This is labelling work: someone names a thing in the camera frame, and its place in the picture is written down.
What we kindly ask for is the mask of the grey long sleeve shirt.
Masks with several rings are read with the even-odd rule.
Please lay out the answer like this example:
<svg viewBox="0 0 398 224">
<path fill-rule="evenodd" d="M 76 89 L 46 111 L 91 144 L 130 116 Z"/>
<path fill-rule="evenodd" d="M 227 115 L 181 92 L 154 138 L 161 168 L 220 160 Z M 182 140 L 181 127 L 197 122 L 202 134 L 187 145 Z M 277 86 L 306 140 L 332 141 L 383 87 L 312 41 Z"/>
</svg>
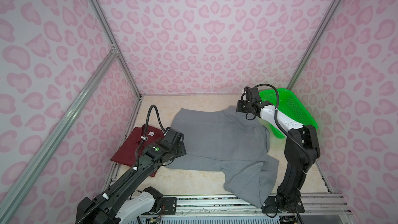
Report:
<svg viewBox="0 0 398 224">
<path fill-rule="evenodd" d="M 224 189 L 261 207 L 275 186 L 279 161 L 268 155 L 269 130 L 233 106 L 218 112 L 181 109 L 172 128 L 184 135 L 186 155 L 169 169 L 225 175 Z"/>
</svg>

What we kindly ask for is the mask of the maroon long sleeve shirt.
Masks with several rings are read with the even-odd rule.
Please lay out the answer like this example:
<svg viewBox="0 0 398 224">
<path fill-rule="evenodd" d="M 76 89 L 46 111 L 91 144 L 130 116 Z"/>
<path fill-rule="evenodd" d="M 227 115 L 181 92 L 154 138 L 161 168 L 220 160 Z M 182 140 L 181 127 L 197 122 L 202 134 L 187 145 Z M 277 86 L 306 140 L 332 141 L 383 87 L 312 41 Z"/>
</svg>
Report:
<svg viewBox="0 0 398 224">
<path fill-rule="evenodd" d="M 113 162 L 122 164 L 124 166 L 132 167 L 136 162 L 135 151 L 140 146 L 141 137 L 144 136 L 145 125 L 141 127 L 135 127 L 125 142 L 116 151 L 116 153 L 110 159 Z M 141 156 L 144 149 L 156 142 L 157 140 L 164 137 L 161 129 L 149 126 L 147 132 L 148 140 L 144 141 L 143 145 L 140 147 L 138 155 Z"/>
</svg>

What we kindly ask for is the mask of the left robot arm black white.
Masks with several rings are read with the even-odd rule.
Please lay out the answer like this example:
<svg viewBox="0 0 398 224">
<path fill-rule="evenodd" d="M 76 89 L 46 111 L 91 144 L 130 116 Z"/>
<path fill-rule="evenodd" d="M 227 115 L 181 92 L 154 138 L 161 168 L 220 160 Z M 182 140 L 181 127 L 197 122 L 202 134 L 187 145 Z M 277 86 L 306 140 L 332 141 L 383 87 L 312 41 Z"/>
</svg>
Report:
<svg viewBox="0 0 398 224">
<path fill-rule="evenodd" d="M 164 163 L 186 154 L 183 138 L 182 133 L 169 128 L 163 138 L 144 149 L 136 164 L 114 184 L 94 199 L 86 197 L 78 204 L 76 223 L 125 224 L 145 213 L 162 214 L 163 195 L 153 187 L 144 189 L 129 203 L 126 200 Z"/>
</svg>

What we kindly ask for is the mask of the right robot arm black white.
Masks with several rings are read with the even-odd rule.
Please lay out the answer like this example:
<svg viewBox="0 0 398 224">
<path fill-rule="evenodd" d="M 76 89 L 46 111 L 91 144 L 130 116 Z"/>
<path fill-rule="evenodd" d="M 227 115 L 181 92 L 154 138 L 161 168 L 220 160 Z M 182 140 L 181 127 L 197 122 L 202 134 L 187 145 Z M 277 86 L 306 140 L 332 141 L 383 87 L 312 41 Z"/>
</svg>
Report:
<svg viewBox="0 0 398 224">
<path fill-rule="evenodd" d="M 277 127 L 286 136 L 284 154 L 288 164 L 284 179 L 277 188 L 275 207 L 282 213 L 297 213 L 307 173 L 320 157 L 316 128 L 294 121 L 269 101 L 239 100 L 236 111 L 253 114 Z"/>
</svg>

